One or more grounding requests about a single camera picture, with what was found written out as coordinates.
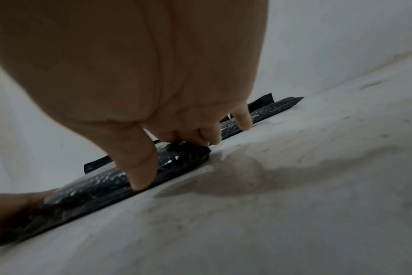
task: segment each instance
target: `white wall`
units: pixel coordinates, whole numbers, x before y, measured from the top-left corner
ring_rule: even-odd
[[[411,52],[412,0],[271,0],[249,100],[307,96]],[[0,87],[0,157],[15,192],[62,186],[104,155],[43,115],[1,72]]]

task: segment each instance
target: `floor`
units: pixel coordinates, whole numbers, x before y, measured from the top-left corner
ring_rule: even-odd
[[[412,55],[225,140],[196,171],[0,248],[1,274],[412,275]]]

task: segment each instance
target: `hand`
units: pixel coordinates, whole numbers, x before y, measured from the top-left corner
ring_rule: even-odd
[[[143,128],[218,144],[246,100],[267,0],[0,1],[0,64],[53,119],[105,150],[134,189],[156,176]]]
[[[8,224],[14,223],[14,217],[44,200],[55,190],[39,193],[0,194],[0,231]]]

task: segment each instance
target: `marble surface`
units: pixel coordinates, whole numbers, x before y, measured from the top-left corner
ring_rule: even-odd
[[[196,171],[0,248],[1,274],[412,275],[412,55],[305,97]]]

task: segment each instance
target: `black object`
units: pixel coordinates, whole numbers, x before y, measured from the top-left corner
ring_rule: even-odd
[[[287,97],[274,103],[273,96],[270,93],[248,104],[248,110],[250,111],[253,123],[256,123],[292,108],[303,98],[304,97]],[[226,116],[221,120],[221,137],[223,140],[240,132],[242,131],[238,128],[233,119],[229,119],[229,117]],[[103,165],[111,163],[112,161],[113,160],[109,156],[105,156],[101,159],[87,163],[84,165],[84,172],[87,174],[98,169],[99,167],[102,167]]]
[[[287,97],[252,112],[250,115],[253,119],[253,124],[292,108],[303,98],[304,97]],[[221,124],[221,137],[223,140],[228,139],[240,132],[242,132],[242,130],[238,128],[234,119]]]
[[[211,150],[189,143],[172,143],[158,149],[158,175],[149,188],[184,174],[209,158]],[[15,216],[0,233],[0,246],[18,242],[50,228],[134,196],[124,173],[114,164],[102,167],[45,198],[38,206]]]

